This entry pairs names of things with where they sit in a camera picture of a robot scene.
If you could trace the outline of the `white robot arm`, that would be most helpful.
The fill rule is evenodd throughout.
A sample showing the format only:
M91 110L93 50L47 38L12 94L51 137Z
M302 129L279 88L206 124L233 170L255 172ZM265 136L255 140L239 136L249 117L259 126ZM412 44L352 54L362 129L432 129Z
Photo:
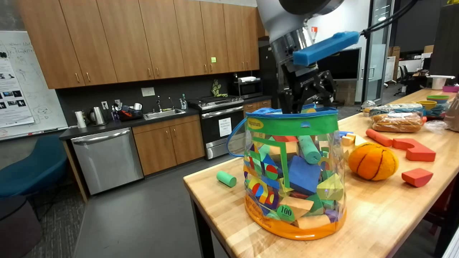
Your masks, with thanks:
M335 84L315 63L295 64L292 53L312 45L306 21L328 14L342 0L256 0L276 65L276 101L283 113L299 113L303 104L335 104Z

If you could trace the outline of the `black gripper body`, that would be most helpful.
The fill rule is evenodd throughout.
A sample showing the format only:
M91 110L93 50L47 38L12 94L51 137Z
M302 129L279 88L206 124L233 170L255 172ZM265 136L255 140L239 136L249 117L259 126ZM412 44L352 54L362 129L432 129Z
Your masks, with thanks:
M283 113L299 113L303 104L318 103L332 106L335 84L328 70L316 68L296 74L288 65L280 65L285 87L278 91L278 103Z

